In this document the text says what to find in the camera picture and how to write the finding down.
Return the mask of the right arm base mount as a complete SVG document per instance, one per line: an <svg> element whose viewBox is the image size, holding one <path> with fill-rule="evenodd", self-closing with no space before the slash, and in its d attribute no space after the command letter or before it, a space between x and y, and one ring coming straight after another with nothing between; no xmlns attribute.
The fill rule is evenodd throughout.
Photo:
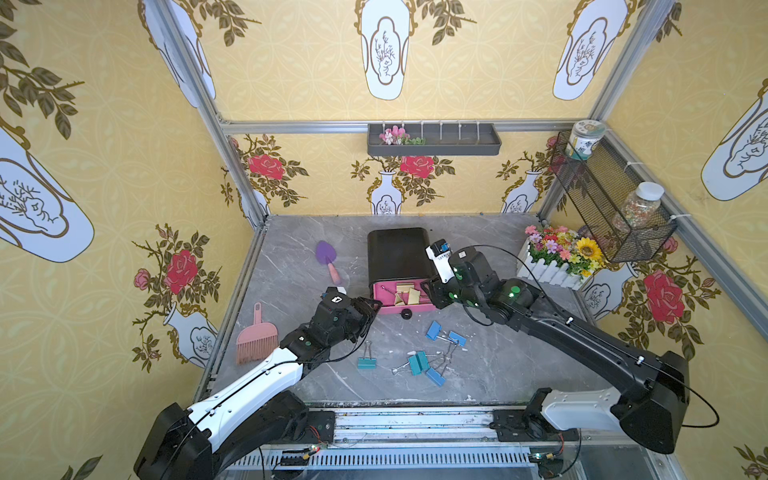
<svg viewBox="0 0 768 480"><path fill-rule="evenodd" d="M577 441L577 429L557 430L541 415L523 409L499 409L492 413L489 428L500 442L555 442Z"/></svg>

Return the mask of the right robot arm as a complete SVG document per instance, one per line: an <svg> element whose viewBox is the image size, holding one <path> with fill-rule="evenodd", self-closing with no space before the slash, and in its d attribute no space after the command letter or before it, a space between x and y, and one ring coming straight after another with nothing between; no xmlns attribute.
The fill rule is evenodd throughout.
<svg viewBox="0 0 768 480"><path fill-rule="evenodd" d="M477 246L452 252L439 240L425 253L436 274L422 285L436 308L477 309L489 324L537 338L609 383L592 392L540 390L530 406L543 427L621 431L648 450L674 452L691 395L684 357L633 347L559 306L541 288L499 278Z"/></svg>

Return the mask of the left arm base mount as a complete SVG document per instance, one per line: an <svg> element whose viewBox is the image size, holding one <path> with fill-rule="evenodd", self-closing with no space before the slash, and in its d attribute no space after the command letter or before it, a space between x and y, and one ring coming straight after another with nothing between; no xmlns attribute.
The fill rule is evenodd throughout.
<svg viewBox="0 0 768 480"><path fill-rule="evenodd" d="M332 410L310 410L303 416L291 419L279 431L276 439L268 444L315 444L329 445L334 442L336 414Z"/></svg>

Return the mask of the pink drawer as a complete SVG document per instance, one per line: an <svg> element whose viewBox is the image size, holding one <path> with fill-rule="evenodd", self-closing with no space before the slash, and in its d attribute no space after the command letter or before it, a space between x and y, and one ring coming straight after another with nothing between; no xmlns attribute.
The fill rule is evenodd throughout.
<svg viewBox="0 0 768 480"><path fill-rule="evenodd" d="M414 289L421 291L421 303L419 305L407 305L403 294L397 293L397 298L393 298L379 288L379 285L384 285L389 289L396 291L396 286L399 283L413 284ZM383 303L383 307L379 312L382 315L400 315L404 319L410 319L415 314L431 312L437 309L436 306L429 303L428 298L422 292L418 279L379 281L371 286L371 290L373 299Z"/></svg>

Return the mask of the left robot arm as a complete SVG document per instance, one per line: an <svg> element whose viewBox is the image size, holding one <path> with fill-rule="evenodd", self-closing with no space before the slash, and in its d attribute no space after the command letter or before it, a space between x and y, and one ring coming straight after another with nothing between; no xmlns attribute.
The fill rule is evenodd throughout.
<svg viewBox="0 0 768 480"><path fill-rule="evenodd" d="M134 473L141 479L214 479L265 444L301 436L308 408L291 387L331 362L335 345L365 338L381 308L379 300L328 288L312 319L249 372L188 408L173 403L162 410Z"/></svg>

